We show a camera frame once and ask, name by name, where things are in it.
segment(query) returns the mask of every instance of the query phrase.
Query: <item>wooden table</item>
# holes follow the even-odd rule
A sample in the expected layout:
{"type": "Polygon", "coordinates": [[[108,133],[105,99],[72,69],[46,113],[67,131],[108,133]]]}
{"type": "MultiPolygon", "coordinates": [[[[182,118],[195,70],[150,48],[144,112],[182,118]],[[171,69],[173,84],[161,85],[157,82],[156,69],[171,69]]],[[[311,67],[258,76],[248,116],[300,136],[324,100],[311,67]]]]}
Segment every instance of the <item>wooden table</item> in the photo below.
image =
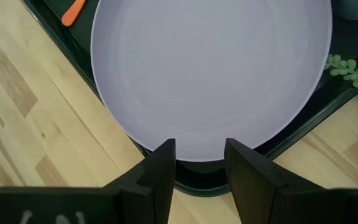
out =
{"type": "MultiPolygon", "coordinates": [[[[0,186],[103,186],[142,160],[19,0],[0,0],[0,186]]],[[[358,97],[275,160],[323,187],[358,187],[358,97]]],[[[170,223],[239,223],[230,194],[174,192],[170,223]]]]}

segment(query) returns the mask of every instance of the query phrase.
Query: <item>light wood surface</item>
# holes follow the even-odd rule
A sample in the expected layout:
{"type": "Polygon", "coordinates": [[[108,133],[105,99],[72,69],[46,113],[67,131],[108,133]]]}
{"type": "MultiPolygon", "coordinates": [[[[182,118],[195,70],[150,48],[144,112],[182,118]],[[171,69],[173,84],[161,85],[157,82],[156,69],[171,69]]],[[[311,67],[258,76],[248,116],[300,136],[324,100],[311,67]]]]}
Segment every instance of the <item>light wood surface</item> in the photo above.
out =
{"type": "MultiPolygon", "coordinates": [[[[142,160],[19,0],[0,0],[0,186],[103,186],[142,160]]],[[[323,187],[358,188],[358,97],[275,160],[323,187]]],[[[170,223],[239,223],[230,194],[174,192],[170,223]]]]}

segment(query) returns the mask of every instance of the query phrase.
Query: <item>orange utensil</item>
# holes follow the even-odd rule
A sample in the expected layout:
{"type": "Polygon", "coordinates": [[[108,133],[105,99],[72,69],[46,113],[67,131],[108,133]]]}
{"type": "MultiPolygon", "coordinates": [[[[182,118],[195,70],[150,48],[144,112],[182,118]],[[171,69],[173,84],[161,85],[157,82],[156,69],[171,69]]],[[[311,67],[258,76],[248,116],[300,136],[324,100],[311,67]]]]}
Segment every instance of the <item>orange utensil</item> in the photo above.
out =
{"type": "Polygon", "coordinates": [[[70,6],[67,12],[62,17],[62,23],[64,26],[71,26],[73,25],[75,19],[81,12],[85,4],[85,0],[75,0],[75,2],[70,6]]]}

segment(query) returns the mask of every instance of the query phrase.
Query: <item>plant sprig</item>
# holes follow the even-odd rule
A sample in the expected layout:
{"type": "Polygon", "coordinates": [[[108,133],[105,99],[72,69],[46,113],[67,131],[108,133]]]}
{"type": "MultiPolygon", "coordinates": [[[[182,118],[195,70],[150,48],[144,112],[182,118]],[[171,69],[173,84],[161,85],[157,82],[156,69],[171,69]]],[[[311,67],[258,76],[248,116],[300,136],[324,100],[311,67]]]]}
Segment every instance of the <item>plant sprig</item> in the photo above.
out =
{"type": "Polygon", "coordinates": [[[341,60],[340,55],[328,55],[325,70],[331,69],[329,73],[332,76],[343,76],[344,80],[353,81],[353,86],[358,88],[358,68],[356,68],[357,62],[353,59],[341,60]]]}

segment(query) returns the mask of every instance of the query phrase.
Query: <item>black tray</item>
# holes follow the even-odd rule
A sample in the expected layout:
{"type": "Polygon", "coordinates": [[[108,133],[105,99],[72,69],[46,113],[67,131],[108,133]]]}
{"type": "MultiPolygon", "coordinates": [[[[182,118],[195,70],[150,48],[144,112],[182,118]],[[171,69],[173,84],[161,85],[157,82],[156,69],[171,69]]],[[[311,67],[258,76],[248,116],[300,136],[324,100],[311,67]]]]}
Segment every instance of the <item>black tray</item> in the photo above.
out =
{"type": "MultiPolygon", "coordinates": [[[[98,95],[93,78],[90,57],[91,28],[99,0],[87,0],[79,18],[71,28],[64,27],[61,16],[74,0],[23,0],[48,35],[58,45],[79,74],[98,95]]],[[[345,21],[334,16],[333,39],[330,52],[358,62],[358,22],[345,21]]],[[[324,73],[315,92],[299,115],[274,138],[255,150],[274,159],[297,142],[317,124],[358,94],[341,77],[324,73]]],[[[144,156],[150,151],[134,142],[144,156]]],[[[175,187],[182,192],[210,197],[229,192],[223,161],[177,161],[175,187]]]]}

